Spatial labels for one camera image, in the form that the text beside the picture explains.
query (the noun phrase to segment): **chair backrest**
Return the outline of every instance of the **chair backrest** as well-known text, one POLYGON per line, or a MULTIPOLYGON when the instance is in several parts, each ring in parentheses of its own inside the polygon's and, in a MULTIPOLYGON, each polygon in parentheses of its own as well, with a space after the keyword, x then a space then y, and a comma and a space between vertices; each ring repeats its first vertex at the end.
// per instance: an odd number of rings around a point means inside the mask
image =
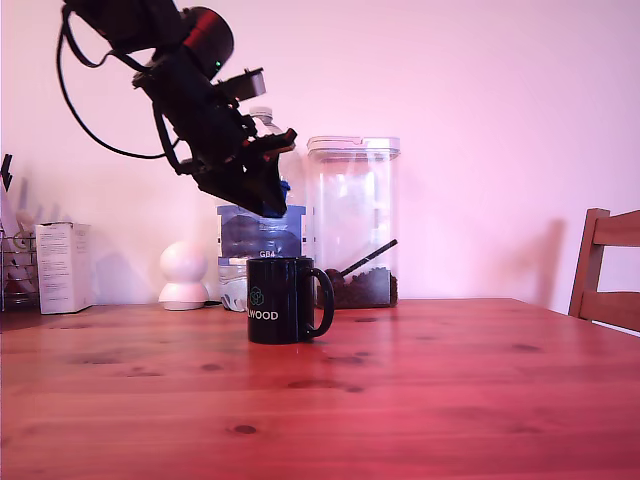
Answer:
POLYGON ((640 293, 598 292, 605 246, 640 247, 640 210, 614 217, 587 211, 569 315, 640 331, 640 293))

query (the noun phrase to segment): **white wall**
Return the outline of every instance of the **white wall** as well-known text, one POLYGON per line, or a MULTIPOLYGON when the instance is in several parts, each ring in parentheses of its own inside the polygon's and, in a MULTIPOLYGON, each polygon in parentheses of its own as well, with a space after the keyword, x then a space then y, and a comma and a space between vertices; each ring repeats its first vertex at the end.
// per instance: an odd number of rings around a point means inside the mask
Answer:
MULTIPOLYGON (((180 7, 193 5, 176 2, 180 7)), ((402 297, 512 296, 568 308, 586 209, 640 208, 640 2, 199 0, 231 25, 222 77, 265 68, 266 103, 299 145, 314 135, 401 137, 402 297)), ((39 220, 94 226, 104 303, 152 302, 161 251, 201 238, 215 200, 165 161, 111 154, 66 110, 54 50, 62 2, 2 2, 2 149, 10 196, 39 220)), ((80 21, 97 59, 106 44, 80 21)), ((159 150, 150 105, 109 60, 65 73, 87 123, 159 150)), ((601 286, 640 289, 640 255, 607 252, 601 286)), ((215 268, 208 280, 213 281, 215 268)))

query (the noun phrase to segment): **white box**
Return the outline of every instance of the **white box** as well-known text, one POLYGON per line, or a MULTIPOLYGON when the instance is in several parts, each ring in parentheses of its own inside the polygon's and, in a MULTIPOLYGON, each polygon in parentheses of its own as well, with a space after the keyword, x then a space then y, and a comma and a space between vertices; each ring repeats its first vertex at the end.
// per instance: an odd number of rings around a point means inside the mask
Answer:
POLYGON ((74 313, 93 305, 89 225, 36 225, 41 313, 74 313))

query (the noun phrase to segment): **white logo on mug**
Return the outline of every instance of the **white logo on mug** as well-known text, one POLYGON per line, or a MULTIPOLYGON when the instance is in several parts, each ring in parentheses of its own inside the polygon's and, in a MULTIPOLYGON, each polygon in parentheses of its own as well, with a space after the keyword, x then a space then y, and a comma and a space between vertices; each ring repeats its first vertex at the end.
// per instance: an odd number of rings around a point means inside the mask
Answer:
POLYGON ((278 312, 261 312, 260 310, 249 309, 249 318, 256 318, 258 320, 277 320, 278 312))

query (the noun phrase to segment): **mug handle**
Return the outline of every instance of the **mug handle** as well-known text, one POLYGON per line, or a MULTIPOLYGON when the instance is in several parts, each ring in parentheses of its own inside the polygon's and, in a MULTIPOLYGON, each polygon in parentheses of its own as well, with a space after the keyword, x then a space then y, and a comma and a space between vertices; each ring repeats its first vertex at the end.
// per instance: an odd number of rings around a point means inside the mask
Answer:
POLYGON ((307 332, 309 337, 319 337, 324 335, 329 330, 331 322, 333 321, 334 300, 333 300, 333 287, 331 286, 331 280, 326 273, 318 268, 312 268, 307 275, 316 277, 320 281, 320 286, 324 291, 324 314, 322 315, 322 322, 318 328, 313 328, 313 325, 307 323, 307 332))

